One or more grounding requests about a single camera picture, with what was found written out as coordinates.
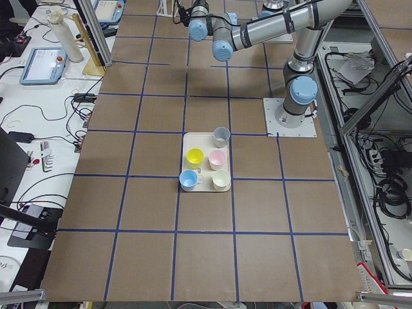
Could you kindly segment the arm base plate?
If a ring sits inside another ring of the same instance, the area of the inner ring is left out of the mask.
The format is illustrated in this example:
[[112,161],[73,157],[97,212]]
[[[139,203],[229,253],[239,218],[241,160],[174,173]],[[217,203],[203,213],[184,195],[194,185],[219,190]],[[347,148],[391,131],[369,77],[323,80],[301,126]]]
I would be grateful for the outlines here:
[[284,98],[263,98],[267,135],[273,137],[316,138],[314,124],[316,100],[306,109],[304,115],[289,115],[283,109]]

